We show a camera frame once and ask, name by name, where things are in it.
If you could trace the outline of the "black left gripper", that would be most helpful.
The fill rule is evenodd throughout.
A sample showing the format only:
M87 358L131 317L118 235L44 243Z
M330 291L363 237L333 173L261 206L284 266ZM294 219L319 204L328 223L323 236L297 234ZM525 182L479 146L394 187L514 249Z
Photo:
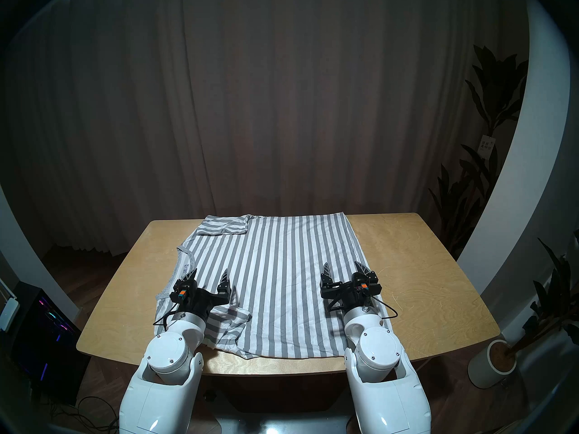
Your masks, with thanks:
M171 301L177 304L177 309L173 311L173 314L190 313L206 321L214 307L228 305L230 302L231 286L228 269L225 269L221 275L216 294L197 286L196 273L197 269L193 269L186 274L185 281L179 279L174 284Z

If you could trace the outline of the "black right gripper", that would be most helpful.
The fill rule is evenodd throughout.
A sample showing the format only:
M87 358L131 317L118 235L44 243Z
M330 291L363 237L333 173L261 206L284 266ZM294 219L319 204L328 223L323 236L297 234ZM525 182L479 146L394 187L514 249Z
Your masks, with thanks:
M377 275L368 266L358 261L354 261L356 271L366 277L369 283L369 291L363 290L363 286L353 281L349 282L333 282L329 264L324 263L321 273L320 281L320 295L325 303L327 312L342 310L344 313L358 308L370 307L373 304L370 302L371 297L381 294L382 286L377 282Z

